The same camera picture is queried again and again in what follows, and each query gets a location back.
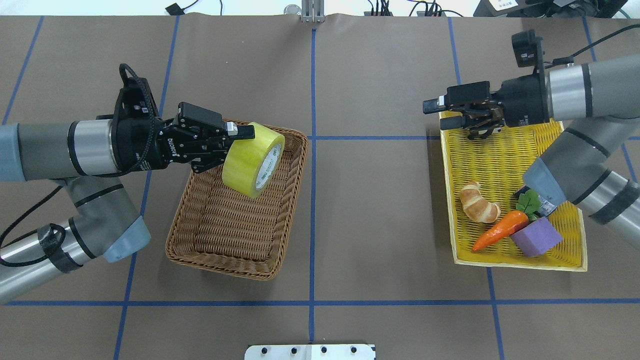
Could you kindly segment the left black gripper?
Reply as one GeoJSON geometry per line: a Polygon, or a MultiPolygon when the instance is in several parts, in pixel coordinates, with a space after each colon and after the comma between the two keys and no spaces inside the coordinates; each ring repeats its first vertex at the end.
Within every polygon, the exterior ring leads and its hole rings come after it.
{"type": "Polygon", "coordinates": [[[114,121],[113,153],[121,173],[163,170],[189,164],[193,173],[221,166],[233,141],[256,136],[253,125],[225,121],[222,115],[187,102],[173,118],[129,116],[114,121]]]}

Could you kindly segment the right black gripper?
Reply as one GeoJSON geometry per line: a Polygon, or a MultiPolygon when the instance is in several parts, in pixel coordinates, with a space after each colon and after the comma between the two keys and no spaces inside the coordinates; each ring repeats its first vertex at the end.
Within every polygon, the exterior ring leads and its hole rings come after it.
{"type": "Polygon", "coordinates": [[[491,91],[487,80],[451,86],[446,96],[424,100],[425,115],[455,112],[439,119],[442,131],[498,123],[503,128],[540,125],[550,121],[546,90],[540,78],[525,75],[505,80],[500,89],[491,91]]]}

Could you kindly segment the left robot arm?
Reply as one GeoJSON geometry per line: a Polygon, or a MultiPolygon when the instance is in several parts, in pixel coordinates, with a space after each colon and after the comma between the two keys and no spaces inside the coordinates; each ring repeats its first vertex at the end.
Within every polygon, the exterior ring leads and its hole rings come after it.
{"type": "Polygon", "coordinates": [[[121,182],[126,173],[190,164],[201,173],[221,166],[232,150],[258,139],[258,125],[181,102],[162,120],[152,108],[121,105],[94,120],[1,127],[2,182],[50,180],[50,200],[65,191],[77,214],[7,240],[42,203],[1,233],[1,303],[83,268],[96,258],[114,263],[145,248],[151,233],[121,182]]]}

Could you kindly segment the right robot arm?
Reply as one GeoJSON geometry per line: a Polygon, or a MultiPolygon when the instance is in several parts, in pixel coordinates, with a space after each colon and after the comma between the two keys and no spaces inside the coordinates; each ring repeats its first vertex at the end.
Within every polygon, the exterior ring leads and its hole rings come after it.
{"type": "Polygon", "coordinates": [[[554,205],[570,202],[595,223],[639,247],[639,185],[605,166],[639,130],[639,55],[625,55],[505,80],[448,87],[422,103],[425,114],[458,112],[442,130],[493,132],[570,121],[523,174],[526,186],[554,205]]]}

